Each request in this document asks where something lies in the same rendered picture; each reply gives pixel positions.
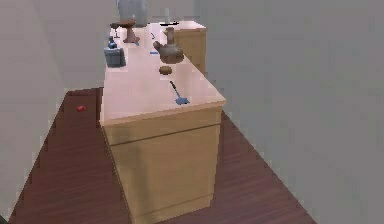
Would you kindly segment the grey blue canister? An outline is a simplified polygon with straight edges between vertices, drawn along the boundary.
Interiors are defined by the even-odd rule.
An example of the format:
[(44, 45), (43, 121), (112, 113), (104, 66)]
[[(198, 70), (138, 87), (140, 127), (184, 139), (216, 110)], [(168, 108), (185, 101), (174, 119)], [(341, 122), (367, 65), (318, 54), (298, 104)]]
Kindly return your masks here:
[(109, 68), (124, 67), (126, 65), (124, 50), (117, 46), (112, 36), (109, 37), (108, 44), (104, 48), (104, 55)]

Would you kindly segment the wooden counter cabinet pink top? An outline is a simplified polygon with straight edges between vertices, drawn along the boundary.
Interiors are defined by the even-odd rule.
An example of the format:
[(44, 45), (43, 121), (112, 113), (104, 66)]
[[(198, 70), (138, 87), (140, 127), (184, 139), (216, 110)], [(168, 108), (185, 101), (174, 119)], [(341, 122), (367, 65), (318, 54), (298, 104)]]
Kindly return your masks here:
[[(123, 28), (114, 38), (126, 65), (105, 72), (100, 125), (131, 223), (155, 224), (209, 206), (226, 100), (188, 59), (159, 73), (163, 26), (134, 32), (138, 43), (124, 43)], [(189, 104), (175, 102), (171, 81)]]

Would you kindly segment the grey blue rounded object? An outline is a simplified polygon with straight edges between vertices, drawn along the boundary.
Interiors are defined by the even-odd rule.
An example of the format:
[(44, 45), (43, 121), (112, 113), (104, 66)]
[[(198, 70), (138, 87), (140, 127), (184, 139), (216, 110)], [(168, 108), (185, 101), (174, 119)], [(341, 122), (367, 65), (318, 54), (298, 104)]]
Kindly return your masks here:
[(135, 19), (136, 27), (147, 25), (147, 0), (117, 0), (121, 20)]

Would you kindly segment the brown kettle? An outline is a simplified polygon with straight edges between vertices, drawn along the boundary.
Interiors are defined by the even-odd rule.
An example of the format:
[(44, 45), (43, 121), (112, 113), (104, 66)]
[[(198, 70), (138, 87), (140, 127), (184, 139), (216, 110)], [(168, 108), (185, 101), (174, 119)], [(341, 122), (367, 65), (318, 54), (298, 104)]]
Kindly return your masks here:
[(177, 64), (184, 60), (184, 52), (177, 46), (174, 40), (174, 28), (166, 28), (167, 43), (161, 44), (159, 41), (153, 43), (153, 47), (160, 55), (160, 60), (165, 64)]

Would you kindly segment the brown pedestal stand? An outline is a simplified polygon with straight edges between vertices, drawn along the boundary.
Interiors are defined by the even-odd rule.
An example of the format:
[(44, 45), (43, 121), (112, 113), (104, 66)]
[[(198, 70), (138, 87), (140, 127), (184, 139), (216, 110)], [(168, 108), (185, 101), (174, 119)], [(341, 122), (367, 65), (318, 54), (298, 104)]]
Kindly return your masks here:
[(136, 43), (140, 40), (133, 31), (135, 24), (136, 20), (134, 18), (121, 20), (119, 22), (119, 26), (126, 30), (126, 38), (123, 40), (124, 43)]

